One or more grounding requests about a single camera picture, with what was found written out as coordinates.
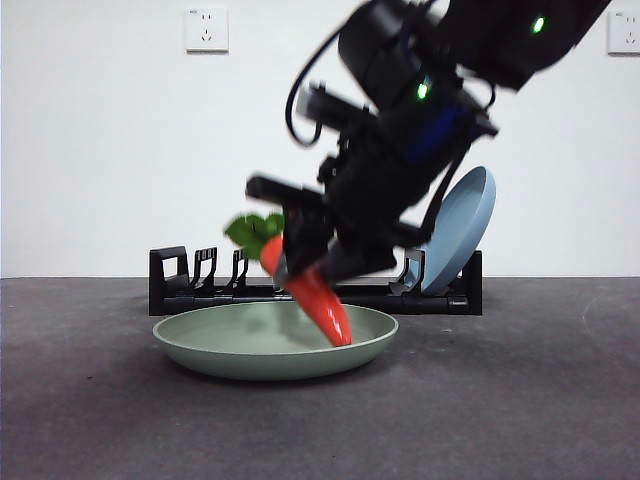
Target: white wall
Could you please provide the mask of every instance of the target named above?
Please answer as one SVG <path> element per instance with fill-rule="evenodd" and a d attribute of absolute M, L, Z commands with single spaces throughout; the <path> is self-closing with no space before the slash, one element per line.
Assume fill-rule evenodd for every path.
<path fill-rule="evenodd" d="M 228 272 L 223 225 L 268 210 L 245 199 L 247 176 L 314 184 L 335 137 L 297 148 L 284 101 L 358 2 L 227 0 L 230 55 L 186 55 L 182 11 L 208 3 L 4 0 L 4 277 L 144 276 L 150 248 L 179 244 L 221 246 Z M 502 93 L 500 135 L 463 166 L 498 182 L 488 275 L 640 274 L 640 58 L 607 57 L 605 33 L 602 18 L 554 69 Z M 312 77 L 358 98 L 328 57 Z"/>

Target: plate rim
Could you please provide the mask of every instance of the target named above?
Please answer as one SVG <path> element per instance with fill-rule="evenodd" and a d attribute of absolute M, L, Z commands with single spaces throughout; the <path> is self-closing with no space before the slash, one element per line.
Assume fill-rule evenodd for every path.
<path fill-rule="evenodd" d="M 182 313 L 178 313 L 176 315 L 171 315 L 170 317 L 167 317 L 167 318 L 164 318 L 164 319 L 160 320 L 159 322 L 157 322 L 153 326 L 152 332 L 153 332 L 153 336 L 156 338 L 156 340 L 158 340 L 159 342 L 163 343 L 164 345 L 170 345 L 172 347 L 178 347 L 178 348 L 182 348 L 182 349 L 185 349 L 185 350 L 190 350 L 192 352 L 215 353 L 215 354 L 219 354 L 219 355 L 273 357 L 273 356 L 280 356 L 280 355 L 309 355 L 309 354 L 317 354 L 317 353 L 328 353 L 328 352 L 345 351 L 345 350 L 349 350 L 351 348 L 356 348 L 356 347 L 365 347 L 367 345 L 378 343 L 378 342 L 381 342 L 383 340 L 386 340 L 387 338 L 393 337 L 396 334 L 396 332 L 398 331 L 398 327 L 399 327 L 398 321 L 392 315 L 389 315 L 388 313 L 381 312 L 380 310 L 375 310 L 375 309 L 369 308 L 369 307 L 362 307 L 360 305 L 343 304 L 343 306 L 345 306 L 345 307 L 358 308 L 358 309 L 361 309 L 361 310 L 368 310 L 368 311 L 375 312 L 375 313 L 380 314 L 380 315 L 384 315 L 384 316 L 390 318 L 393 321 L 393 328 L 390 331 L 388 331 L 387 333 L 385 333 L 384 335 L 381 335 L 379 337 L 375 337 L 375 338 L 372 338 L 371 340 L 366 340 L 364 342 L 352 343 L 350 345 L 343 345 L 343 346 L 340 346 L 340 347 L 327 347 L 327 348 L 320 348 L 320 349 L 315 349 L 315 350 L 303 350 L 303 351 L 299 351 L 299 352 L 273 352 L 273 353 L 222 352 L 222 351 L 219 351 L 219 350 L 195 348 L 195 347 L 193 347 L 191 345 L 186 345 L 186 344 L 182 344 L 182 343 L 169 341 L 166 338 L 162 337 L 158 333 L 158 330 L 160 329 L 160 327 L 164 323 L 168 322 L 169 320 L 173 320 L 175 318 L 188 315 L 188 314 L 193 313 L 195 311 L 214 310 L 216 308 L 225 308 L 225 307 L 233 307 L 233 306 L 240 306 L 240 305 L 281 304 L 281 303 L 296 303 L 296 302 L 293 301 L 293 300 L 275 300 L 275 301 L 268 301 L 268 302 L 232 303 L 232 304 L 229 304 L 229 305 L 215 305 L 215 306 L 211 306 L 211 307 L 198 308 L 196 310 L 190 310 L 188 312 L 182 312 Z"/>

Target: green led light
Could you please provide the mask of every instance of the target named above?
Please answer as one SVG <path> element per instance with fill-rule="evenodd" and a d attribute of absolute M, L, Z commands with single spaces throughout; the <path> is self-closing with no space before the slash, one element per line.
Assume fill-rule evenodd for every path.
<path fill-rule="evenodd" d="M 418 100 L 424 100 L 429 95 L 429 85 L 421 83 L 418 85 Z"/>
<path fill-rule="evenodd" d="M 531 33 L 533 33 L 534 35 L 540 33 L 544 29 L 544 24 L 546 23 L 546 21 L 547 19 L 543 16 L 536 18 L 536 21 L 531 25 Z"/>

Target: toy carrot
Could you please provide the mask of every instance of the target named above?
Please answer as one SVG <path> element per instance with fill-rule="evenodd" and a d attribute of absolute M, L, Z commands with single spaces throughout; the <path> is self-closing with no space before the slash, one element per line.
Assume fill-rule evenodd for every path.
<path fill-rule="evenodd" d="M 247 258 L 259 260 L 262 268 L 273 276 L 282 253 L 283 229 L 284 217 L 281 214 L 273 213 L 266 219 L 258 215 L 244 215 L 231 222 L 225 234 L 243 248 Z M 290 278 L 284 288 L 333 346 L 351 343 L 347 314 L 314 266 Z"/>

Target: orange carrot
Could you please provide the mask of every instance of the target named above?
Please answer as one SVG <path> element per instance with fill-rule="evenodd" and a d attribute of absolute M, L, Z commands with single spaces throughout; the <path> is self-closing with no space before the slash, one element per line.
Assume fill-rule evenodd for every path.
<path fill-rule="evenodd" d="M 281 252 L 281 235 L 271 238 L 262 247 L 260 264 L 271 276 L 275 274 Z M 313 266 L 289 279 L 284 288 L 334 346 L 351 343 L 349 320 L 344 307 Z"/>

